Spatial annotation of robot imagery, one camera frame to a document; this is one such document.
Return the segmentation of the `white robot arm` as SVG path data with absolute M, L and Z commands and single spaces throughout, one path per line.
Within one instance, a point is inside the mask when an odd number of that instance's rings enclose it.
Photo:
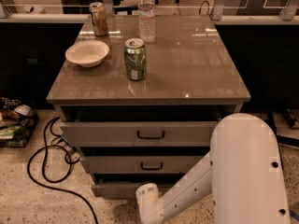
M 135 192 L 142 224 L 164 224 L 207 195 L 214 224 L 291 224 L 278 140 L 262 119 L 227 116 L 210 151 L 169 191 L 148 183 Z

